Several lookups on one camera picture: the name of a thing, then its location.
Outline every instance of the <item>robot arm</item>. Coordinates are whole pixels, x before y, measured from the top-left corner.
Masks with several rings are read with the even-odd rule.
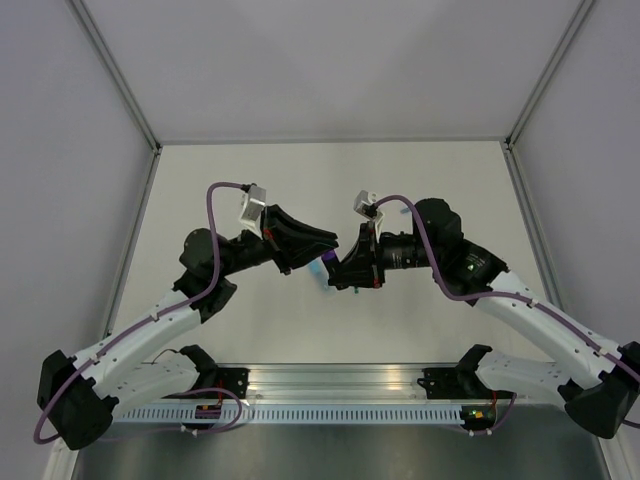
[[[333,252],[323,255],[329,285],[380,288],[386,270],[431,266],[445,295],[501,319],[556,361],[532,362],[476,345],[456,368],[465,391],[508,390],[564,406],[583,428],[612,438],[640,392],[640,345],[621,347],[535,295],[505,262],[464,238],[460,216],[444,200],[412,205],[412,234],[378,235],[383,202],[367,192],[356,198],[354,210],[368,221],[342,261]]]
[[[58,350],[45,359],[38,405],[69,448],[94,442],[132,408],[215,385],[215,362],[197,346],[183,348],[169,361],[143,362],[225,307],[237,289],[228,275],[270,260],[288,275],[338,246],[334,233],[300,223],[278,205],[266,206],[259,187],[248,185],[245,192],[240,221],[248,229],[231,240],[217,236],[220,273],[210,293],[205,292],[214,276],[213,238],[209,230],[197,229],[184,242],[184,274],[131,327],[71,357]],[[191,302],[195,296],[201,298]]]

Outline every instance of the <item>white table surface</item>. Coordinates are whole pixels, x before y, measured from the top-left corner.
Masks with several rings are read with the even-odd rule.
[[[416,202],[444,198],[468,239],[542,285],[498,142],[321,143],[167,146],[163,149],[115,329],[136,320],[183,272],[187,234],[206,227],[205,193],[217,181],[256,182],[267,203],[338,234],[342,258],[363,221],[361,189]],[[219,233],[232,238],[240,194],[217,191]],[[411,231],[401,204],[385,207],[383,230]],[[455,362],[475,343],[532,359],[547,357],[502,322],[447,300],[430,269],[391,271],[380,290],[323,291],[305,267],[285,277],[265,264],[229,277],[238,291],[200,328],[169,343],[197,343],[221,363]]]

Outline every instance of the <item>purple cable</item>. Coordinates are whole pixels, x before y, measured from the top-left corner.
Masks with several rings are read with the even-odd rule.
[[[493,427],[491,427],[491,431],[496,431],[502,425],[504,425],[504,423],[507,421],[507,418],[509,418],[509,415],[511,415],[511,412],[513,411],[513,406],[516,404],[516,398],[517,398],[517,394],[514,393],[511,396],[511,401],[509,402],[509,406],[507,407],[505,412],[502,414],[502,417],[500,417],[500,420],[498,420],[495,423],[495,425]],[[486,430],[480,430],[478,432],[474,432],[474,434],[475,435],[487,435],[487,431]]]
[[[631,420],[623,420],[622,424],[631,428],[640,428],[640,423],[632,422]]]
[[[481,293],[473,293],[470,295],[452,294],[447,288],[447,285],[445,284],[444,279],[442,278],[442,274],[440,273],[440,267],[436,262],[435,255],[433,253],[433,248],[431,247],[431,243],[429,241],[429,236],[427,235],[427,231],[424,227],[424,224],[422,223],[422,219],[420,218],[420,214],[418,213],[418,210],[416,209],[415,205],[411,203],[409,199],[403,195],[389,195],[387,197],[384,197],[378,200],[374,205],[376,207],[379,207],[380,205],[383,205],[392,200],[399,200],[400,202],[404,203],[407,206],[407,208],[411,211],[415,224],[418,227],[418,231],[420,232],[420,238],[422,239],[424,249],[427,253],[427,258],[429,259],[429,265],[433,270],[433,277],[435,278],[436,283],[440,287],[440,290],[442,290],[442,293],[444,293],[444,295],[449,300],[453,300],[456,302],[468,302],[472,300],[479,300],[481,298],[500,297],[500,298],[510,298],[512,300],[518,300],[520,302],[524,302],[527,304],[531,303],[531,300],[532,300],[531,298],[525,297],[524,295],[520,295],[517,293],[511,293],[511,292],[481,292]],[[576,335],[580,340],[585,342],[589,347],[594,349],[596,352],[600,352],[602,350],[602,347],[600,345],[594,342],[593,339],[591,339],[588,335],[580,331],[580,329],[578,329],[571,322],[566,320],[562,315],[558,314],[557,312],[553,311],[552,309],[550,309],[549,307],[541,303],[534,302],[534,306],[538,310],[546,313],[548,316],[558,321],[563,327],[565,327],[571,333]],[[631,376],[631,378],[633,378],[636,382],[640,384],[640,375],[637,374],[631,367],[629,367],[622,361],[618,360],[616,357],[614,357],[610,353],[606,353],[603,356],[604,358],[612,362],[614,365],[620,367],[622,370],[628,373],[629,376]]]
[[[232,183],[232,182],[217,182],[212,184],[207,189],[207,216],[209,218],[209,228],[211,230],[211,241],[213,244],[213,276],[211,278],[211,283],[209,283],[209,286],[205,290],[200,292],[198,295],[195,295],[194,297],[191,297],[187,300],[184,300],[175,305],[171,305],[170,307],[160,310],[158,312],[158,318],[160,318],[162,315],[166,315],[167,313],[170,313],[179,308],[182,308],[185,305],[191,305],[193,302],[197,302],[201,298],[209,295],[215,288],[216,284],[218,283],[218,278],[220,277],[220,247],[218,245],[218,234],[216,232],[216,222],[213,218],[213,204],[212,204],[213,192],[217,188],[242,189],[242,185],[240,183]],[[123,330],[116,337],[111,339],[109,343],[107,343],[104,347],[98,350],[98,352],[96,353],[96,357],[100,358],[104,356],[104,354],[107,353],[109,350],[111,350],[111,348],[113,348],[113,346],[115,346],[117,343],[119,343],[124,338],[131,335],[136,330],[144,327],[145,325],[153,321],[155,321],[154,318],[149,316],[144,320],[141,320],[138,323],[131,325],[129,328]],[[64,392],[67,391],[67,389],[73,383],[73,381],[76,378],[78,378],[82,374],[82,372],[84,372],[87,368],[89,368],[92,363],[93,363],[93,360],[87,360],[85,363],[83,363],[80,366],[80,368],[78,368],[62,384],[62,386],[56,391],[53,397],[51,397],[51,400],[49,401],[49,403],[47,403],[47,405],[42,409],[42,415],[40,415],[40,418],[38,419],[38,423],[36,423],[36,428],[33,432],[33,441],[35,443],[37,443],[38,445],[45,445],[47,443],[51,443],[54,440],[60,438],[60,435],[58,434],[52,435],[51,437],[42,438],[40,434],[42,433],[42,427],[44,426],[44,422],[47,420],[47,418],[49,417],[49,414],[51,413],[51,410],[53,410],[53,407],[56,405],[58,400],[60,400],[60,397],[64,394]]]
[[[236,415],[233,417],[233,419],[229,423],[227,423],[226,425],[223,425],[221,427],[209,428],[207,430],[198,430],[197,435],[226,432],[228,430],[231,430],[235,426],[235,424],[238,423],[238,421],[240,420],[240,417],[242,416],[242,412],[243,412],[243,409],[244,409],[243,406],[242,406],[242,402],[240,401],[240,399],[238,398],[238,396],[235,393],[233,393],[230,390],[227,390],[225,388],[214,388],[214,387],[211,387],[211,388],[200,388],[198,390],[191,390],[189,392],[173,394],[173,395],[171,395],[171,398],[174,398],[174,397],[187,397],[189,395],[197,395],[197,394],[200,394],[200,393],[222,393],[224,395],[227,395],[234,402],[236,402],[236,405],[238,405],[238,413],[236,413]],[[144,432],[134,433],[133,435],[123,435],[123,436],[120,436],[120,437],[100,438],[100,439],[98,439],[98,441],[99,442],[119,442],[121,440],[128,440],[130,438],[150,435],[152,433],[181,432],[181,431],[182,431],[182,427],[159,427],[159,428],[152,428],[150,430],[145,430]]]

